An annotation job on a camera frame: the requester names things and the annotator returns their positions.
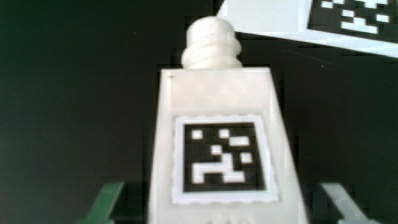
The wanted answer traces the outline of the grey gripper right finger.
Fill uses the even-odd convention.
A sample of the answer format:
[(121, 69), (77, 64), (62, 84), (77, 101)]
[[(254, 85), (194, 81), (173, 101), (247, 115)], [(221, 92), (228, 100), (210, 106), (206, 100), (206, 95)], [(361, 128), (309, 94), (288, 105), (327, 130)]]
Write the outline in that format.
[(336, 182), (327, 182), (322, 183), (322, 188), (343, 216), (338, 224), (382, 224), (375, 219), (368, 218), (343, 185)]

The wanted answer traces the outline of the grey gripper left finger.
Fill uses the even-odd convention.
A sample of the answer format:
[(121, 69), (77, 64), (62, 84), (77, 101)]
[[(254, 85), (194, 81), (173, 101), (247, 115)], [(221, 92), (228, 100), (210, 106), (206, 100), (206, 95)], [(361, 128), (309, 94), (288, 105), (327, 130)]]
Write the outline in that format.
[(123, 182), (107, 183), (103, 185), (87, 215), (75, 224), (116, 224), (112, 219), (112, 211), (123, 188)]

